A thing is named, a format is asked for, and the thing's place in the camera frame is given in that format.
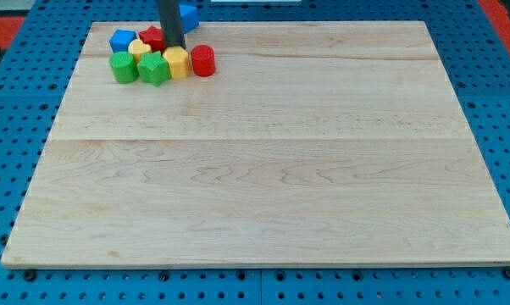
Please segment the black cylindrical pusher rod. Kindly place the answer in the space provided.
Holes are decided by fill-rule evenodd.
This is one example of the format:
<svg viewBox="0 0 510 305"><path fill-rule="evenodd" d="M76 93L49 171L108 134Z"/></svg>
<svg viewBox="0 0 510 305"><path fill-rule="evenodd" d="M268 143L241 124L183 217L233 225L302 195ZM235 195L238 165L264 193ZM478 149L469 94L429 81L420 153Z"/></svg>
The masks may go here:
<svg viewBox="0 0 510 305"><path fill-rule="evenodd" d="M178 0L156 0L158 17L167 47L186 47Z"/></svg>

